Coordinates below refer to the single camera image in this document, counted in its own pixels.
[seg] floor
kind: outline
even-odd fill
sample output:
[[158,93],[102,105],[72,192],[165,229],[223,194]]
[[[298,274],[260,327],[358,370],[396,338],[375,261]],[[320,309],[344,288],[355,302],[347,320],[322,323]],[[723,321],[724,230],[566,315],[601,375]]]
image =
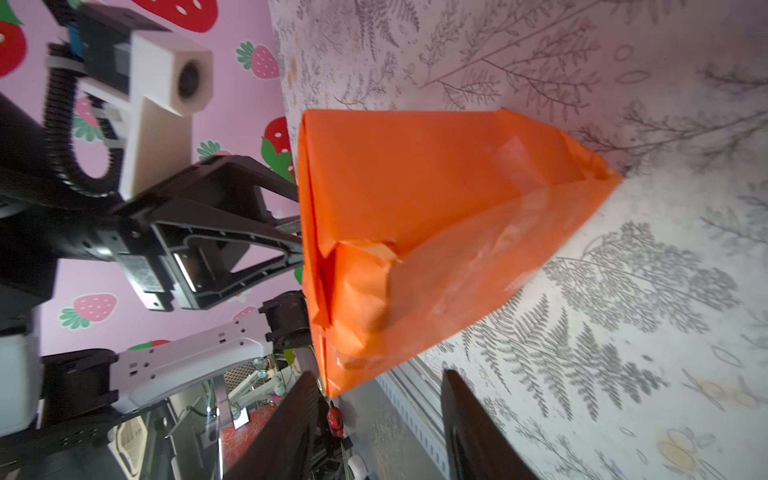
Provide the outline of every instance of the floor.
[[442,480],[442,474],[376,381],[340,398],[337,406],[344,415],[344,429],[352,440],[353,451],[366,462],[371,480]]

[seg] strawberry wallpaper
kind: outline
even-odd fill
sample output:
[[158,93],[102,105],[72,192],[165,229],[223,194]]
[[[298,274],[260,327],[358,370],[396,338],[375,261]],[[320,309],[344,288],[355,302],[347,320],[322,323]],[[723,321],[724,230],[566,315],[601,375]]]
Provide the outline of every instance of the strawberry wallpaper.
[[[214,99],[193,120],[192,161],[214,154],[251,156],[293,181],[283,96],[270,13],[248,0],[102,0],[131,8],[178,31],[214,53]],[[77,6],[79,0],[70,0]],[[40,121],[47,71],[45,44],[59,41],[60,28],[41,0],[0,0],[0,91]],[[90,105],[78,94],[72,138],[86,173],[98,177],[107,148]],[[299,213],[298,204],[265,192],[276,217]],[[249,250],[243,262],[271,252]],[[288,272],[210,311],[144,308],[114,263],[62,260],[54,298],[41,308],[41,354],[76,349],[149,348],[231,321],[286,290],[300,288],[300,273]]]

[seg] red strawberry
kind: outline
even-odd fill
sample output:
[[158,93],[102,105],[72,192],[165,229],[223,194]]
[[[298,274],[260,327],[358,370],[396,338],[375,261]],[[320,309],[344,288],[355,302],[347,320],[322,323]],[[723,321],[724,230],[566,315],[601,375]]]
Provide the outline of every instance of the red strawberry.
[[248,315],[249,313],[258,310],[255,306],[247,306],[244,309],[242,309],[240,312],[237,313],[237,315],[232,317],[233,322],[239,322],[243,319],[244,316]]
[[0,21],[0,77],[16,69],[27,55],[27,40],[18,25]]
[[168,340],[152,340],[151,342],[139,343],[138,345],[134,345],[129,350],[150,349],[155,346],[165,345],[166,343],[170,343],[170,342]]
[[266,126],[264,138],[272,142],[278,154],[290,152],[290,138],[288,138],[288,122],[285,117],[275,118]]
[[209,31],[219,16],[216,0],[133,0],[133,3],[174,25],[200,33]]

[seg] pink wallpaper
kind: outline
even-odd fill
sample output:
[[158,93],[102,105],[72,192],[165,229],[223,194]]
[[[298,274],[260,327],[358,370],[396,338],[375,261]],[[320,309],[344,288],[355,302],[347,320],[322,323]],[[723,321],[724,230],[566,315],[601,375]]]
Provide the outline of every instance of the pink wallpaper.
[[[45,44],[58,41],[61,29],[40,0],[9,0],[8,3],[21,22],[19,27],[27,42],[27,53],[17,68],[0,76],[0,91],[40,120],[47,81]],[[189,24],[191,28],[201,29],[200,25],[205,28],[213,22],[213,26],[203,33],[181,28],[141,7],[145,4],[151,7],[151,2],[114,0],[102,3],[135,9],[214,52],[214,99],[194,117],[194,144],[190,148],[195,161],[201,155],[229,151],[259,159],[278,171],[275,161],[282,162],[290,154],[282,152],[283,145],[275,139],[275,125],[279,125],[279,121],[265,133],[270,122],[285,115],[280,80],[274,74],[275,42],[266,0],[220,2],[215,20],[210,17],[211,12],[216,11],[212,8],[216,5],[215,0],[197,4],[189,0],[177,2],[182,8],[186,5],[190,9],[185,18],[197,15],[193,18],[196,24]],[[204,7],[202,13],[193,12],[194,5],[199,4]],[[0,24],[4,20],[8,19],[0,18]],[[248,62],[248,57],[263,60],[261,65],[267,67],[255,68]],[[0,63],[3,61],[5,59],[0,55]],[[88,106],[79,105],[76,111],[78,116],[73,123],[75,152],[84,170],[98,176],[106,168],[106,148],[101,143],[98,128],[94,127]],[[270,137],[276,146],[276,150],[267,152],[264,158],[262,146],[265,140],[262,136]],[[286,171],[278,173],[290,176]],[[266,201],[278,217],[299,212],[298,204],[281,197],[267,195]],[[263,251],[248,254],[250,260],[264,257]],[[258,307],[279,293],[299,288],[293,273],[285,273],[206,312],[158,313],[144,308],[118,265],[62,260],[55,296],[41,310],[41,354],[87,348],[109,348],[119,352],[153,340],[173,341],[225,323],[248,306]]]

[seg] red object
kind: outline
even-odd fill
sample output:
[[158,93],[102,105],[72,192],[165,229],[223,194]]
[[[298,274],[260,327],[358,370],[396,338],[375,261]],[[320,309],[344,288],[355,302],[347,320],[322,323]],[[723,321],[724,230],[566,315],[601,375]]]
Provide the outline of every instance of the red object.
[[221,432],[221,447],[223,460],[227,468],[234,465],[245,453],[250,444],[272,418],[277,407],[274,405],[263,406],[250,414],[247,425],[235,430],[234,425],[229,425]]
[[118,304],[118,299],[109,293],[81,296],[74,301],[74,311],[88,322],[106,320]]
[[331,408],[328,409],[326,418],[331,429],[331,435],[342,438],[344,436],[344,417],[339,407],[334,406],[333,402],[331,402]]
[[288,138],[288,122],[285,117],[275,118],[266,126],[264,138],[269,140],[278,154],[290,152],[290,138]]
[[250,59],[250,70],[257,78],[262,80],[269,80],[270,78],[278,78],[280,76],[277,59],[264,45],[259,45],[253,50],[253,55]]
[[27,55],[27,40],[22,28],[0,21],[0,77],[18,67]]
[[91,125],[93,128],[100,128],[98,124],[98,118],[96,118],[91,111],[91,101],[88,97],[80,97],[80,99],[74,104],[74,112],[80,115],[80,118],[85,120],[85,123]]
[[143,9],[190,31],[210,30],[219,16],[216,0],[133,0]]
[[245,315],[253,312],[256,309],[255,306],[247,306],[244,309],[242,309],[240,312],[237,312],[235,316],[232,317],[232,321],[242,319]]

